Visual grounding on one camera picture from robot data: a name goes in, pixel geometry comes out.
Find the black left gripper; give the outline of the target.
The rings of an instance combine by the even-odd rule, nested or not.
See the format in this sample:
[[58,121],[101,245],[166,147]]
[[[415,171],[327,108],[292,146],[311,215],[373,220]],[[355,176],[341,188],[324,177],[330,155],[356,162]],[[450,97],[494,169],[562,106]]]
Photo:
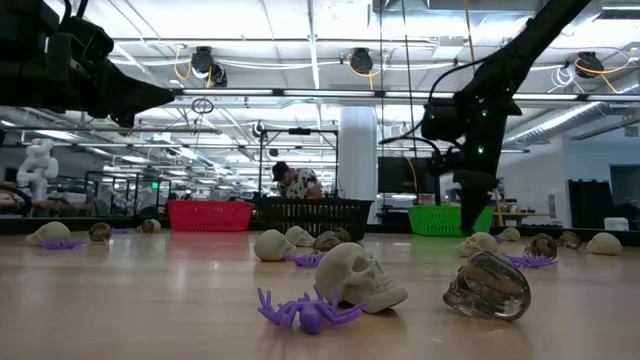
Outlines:
[[94,118],[110,118],[132,128],[135,116],[175,100],[172,90],[125,75],[115,65],[95,76],[71,70],[66,82],[43,83],[33,91],[33,108],[56,113],[83,111]]

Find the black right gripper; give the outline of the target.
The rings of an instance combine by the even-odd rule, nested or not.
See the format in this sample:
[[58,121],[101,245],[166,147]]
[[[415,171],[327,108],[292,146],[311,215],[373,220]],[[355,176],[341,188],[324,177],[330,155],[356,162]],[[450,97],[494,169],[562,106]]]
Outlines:
[[506,120],[521,114],[513,94],[512,88],[502,88],[484,94],[459,91],[454,95],[465,137],[458,151],[452,153],[454,181],[463,190],[460,224],[465,235],[487,231],[491,226],[494,208],[488,192],[497,185]]

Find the green plastic basket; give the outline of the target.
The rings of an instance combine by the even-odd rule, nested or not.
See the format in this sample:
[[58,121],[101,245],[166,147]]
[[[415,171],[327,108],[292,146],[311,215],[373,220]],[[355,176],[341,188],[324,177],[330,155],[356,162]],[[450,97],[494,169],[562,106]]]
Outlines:
[[464,237],[461,207],[414,206],[408,210],[412,232],[428,237]]

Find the wooden desk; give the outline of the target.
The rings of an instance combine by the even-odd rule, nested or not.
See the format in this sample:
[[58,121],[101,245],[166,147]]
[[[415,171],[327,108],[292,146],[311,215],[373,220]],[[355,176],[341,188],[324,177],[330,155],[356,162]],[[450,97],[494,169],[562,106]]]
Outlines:
[[533,213],[533,212],[516,212],[516,213],[494,212],[492,217],[492,224],[496,226],[505,226],[508,222],[514,222],[517,226],[521,226],[523,224],[524,219],[538,218],[538,217],[550,217],[550,214]]

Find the long ceiling light bar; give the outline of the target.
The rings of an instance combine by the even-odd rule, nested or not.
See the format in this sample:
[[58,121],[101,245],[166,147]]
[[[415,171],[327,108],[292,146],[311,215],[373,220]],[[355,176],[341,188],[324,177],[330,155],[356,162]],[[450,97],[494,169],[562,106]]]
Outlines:
[[[453,92],[372,91],[372,90],[296,90],[296,89],[174,89],[176,96],[241,96],[241,97],[309,97],[309,98],[389,98],[389,99],[448,99]],[[516,93],[516,101],[604,101],[640,102],[640,94],[571,94]]]

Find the black flat screen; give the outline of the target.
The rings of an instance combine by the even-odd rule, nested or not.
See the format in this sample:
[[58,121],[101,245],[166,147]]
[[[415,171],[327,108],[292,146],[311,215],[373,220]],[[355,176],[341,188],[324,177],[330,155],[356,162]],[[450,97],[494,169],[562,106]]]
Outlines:
[[378,192],[435,194],[439,179],[429,172],[430,158],[379,157]]

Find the black cabinet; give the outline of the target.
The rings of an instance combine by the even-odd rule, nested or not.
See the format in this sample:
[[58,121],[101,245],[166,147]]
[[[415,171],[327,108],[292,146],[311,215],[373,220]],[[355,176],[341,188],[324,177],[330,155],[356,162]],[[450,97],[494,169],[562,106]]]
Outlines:
[[614,216],[608,181],[569,180],[569,203],[574,228],[603,229],[604,219]]

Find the white humanoid robot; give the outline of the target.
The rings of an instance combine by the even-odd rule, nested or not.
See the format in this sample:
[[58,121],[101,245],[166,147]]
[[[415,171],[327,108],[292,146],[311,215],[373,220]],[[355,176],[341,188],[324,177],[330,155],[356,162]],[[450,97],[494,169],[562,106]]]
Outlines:
[[59,174],[58,160],[52,156],[55,144],[51,139],[36,138],[25,150],[16,179],[18,187],[30,192],[33,201],[45,201],[50,180]]

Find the white round pillar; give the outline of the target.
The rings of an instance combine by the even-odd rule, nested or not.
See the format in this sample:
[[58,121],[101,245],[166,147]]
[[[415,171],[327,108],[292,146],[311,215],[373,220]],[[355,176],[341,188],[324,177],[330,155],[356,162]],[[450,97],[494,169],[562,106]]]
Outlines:
[[371,200],[367,223],[376,223],[377,119],[373,107],[342,107],[338,183],[348,199]]

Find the red plastic basket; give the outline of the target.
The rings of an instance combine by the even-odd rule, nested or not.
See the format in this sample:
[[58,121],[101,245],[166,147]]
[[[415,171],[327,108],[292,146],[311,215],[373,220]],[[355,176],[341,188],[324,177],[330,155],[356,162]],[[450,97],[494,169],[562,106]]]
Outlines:
[[246,231],[254,205],[240,201],[169,200],[168,213],[174,231]]

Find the black plastic basket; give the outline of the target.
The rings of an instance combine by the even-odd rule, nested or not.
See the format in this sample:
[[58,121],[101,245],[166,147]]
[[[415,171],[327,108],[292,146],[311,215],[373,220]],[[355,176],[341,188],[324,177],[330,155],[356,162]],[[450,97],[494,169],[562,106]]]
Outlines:
[[364,238],[371,205],[370,200],[329,198],[322,200],[266,197],[257,203],[264,229],[285,233],[299,226],[313,236],[344,229],[352,241]]

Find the person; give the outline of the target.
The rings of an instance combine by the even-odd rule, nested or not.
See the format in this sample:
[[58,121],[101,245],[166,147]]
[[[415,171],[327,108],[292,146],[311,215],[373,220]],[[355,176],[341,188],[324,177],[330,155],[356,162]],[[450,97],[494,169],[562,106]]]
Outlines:
[[292,168],[284,161],[272,167],[273,180],[279,194],[288,199],[319,200],[323,187],[316,173],[309,168]]

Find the silver ceiling duct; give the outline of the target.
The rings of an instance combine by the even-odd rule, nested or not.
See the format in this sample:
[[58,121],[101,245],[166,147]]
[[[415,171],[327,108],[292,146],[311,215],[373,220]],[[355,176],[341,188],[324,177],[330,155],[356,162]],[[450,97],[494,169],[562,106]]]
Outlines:
[[585,101],[580,101],[578,105],[566,109],[551,110],[510,132],[506,132],[503,145],[509,147],[547,140],[567,130],[612,114],[615,105],[640,103],[639,78],[622,82],[620,86],[618,94],[580,94],[579,98],[585,98]]

